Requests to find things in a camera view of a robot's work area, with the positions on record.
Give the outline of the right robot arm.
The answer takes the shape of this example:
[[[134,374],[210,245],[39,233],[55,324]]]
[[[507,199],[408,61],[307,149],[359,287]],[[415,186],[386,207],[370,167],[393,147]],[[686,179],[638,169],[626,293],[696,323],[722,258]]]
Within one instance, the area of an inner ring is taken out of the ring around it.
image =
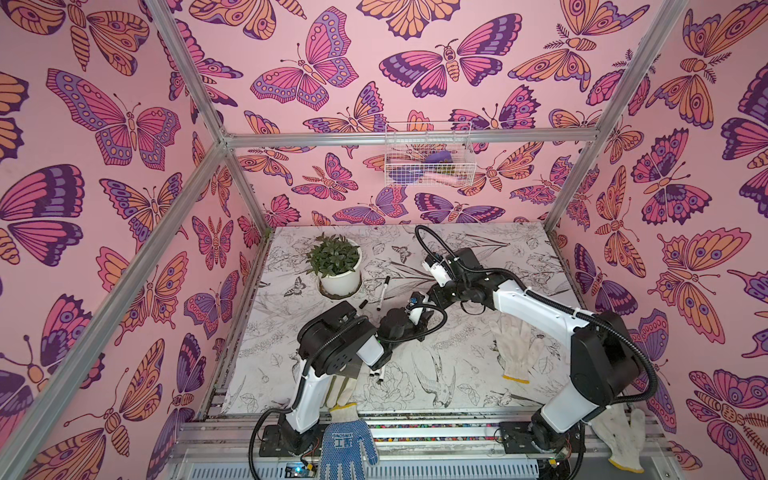
[[[520,382],[527,374],[537,332],[567,348],[567,383],[532,415],[528,425],[537,450],[555,452],[571,432],[583,432],[603,413],[621,413],[625,405],[657,393],[659,379],[651,361],[630,338],[617,311],[570,307],[536,292],[508,269],[482,265],[469,248],[451,249],[425,225],[416,226],[414,234],[426,254],[423,267],[435,282],[427,300],[410,307],[440,316],[432,327],[421,324],[418,338],[440,331],[453,305],[473,303],[503,316],[496,347],[508,380]]]

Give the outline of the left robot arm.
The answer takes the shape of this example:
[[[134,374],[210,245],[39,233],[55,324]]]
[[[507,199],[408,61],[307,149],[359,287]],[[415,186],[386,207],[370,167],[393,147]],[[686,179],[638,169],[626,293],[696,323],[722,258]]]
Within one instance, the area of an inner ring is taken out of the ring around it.
[[[347,301],[308,321],[297,335],[301,362],[290,402],[283,408],[266,409],[252,430],[247,453],[251,477],[261,477],[256,467],[259,433],[266,420],[276,416],[289,452],[301,455],[320,444],[318,479],[364,479],[363,464],[375,466],[379,462],[367,423],[353,412],[349,419],[335,420],[324,431],[319,430],[321,409],[334,377],[351,364],[381,369],[397,346],[424,340],[442,329],[447,320],[443,307],[413,297],[406,306],[389,310],[379,326]]]

